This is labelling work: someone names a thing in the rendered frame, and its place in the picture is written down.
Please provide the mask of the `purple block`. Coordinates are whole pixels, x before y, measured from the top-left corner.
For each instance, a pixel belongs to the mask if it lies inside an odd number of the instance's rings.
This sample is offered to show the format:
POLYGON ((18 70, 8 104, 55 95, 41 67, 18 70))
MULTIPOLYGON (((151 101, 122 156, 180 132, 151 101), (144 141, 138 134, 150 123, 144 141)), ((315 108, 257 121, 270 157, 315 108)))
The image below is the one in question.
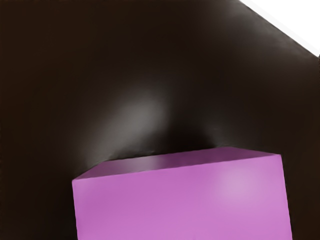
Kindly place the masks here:
POLYGON ((275 153, 218 147, 105 161, 72 190, 77 240, 293 240, 275 153))

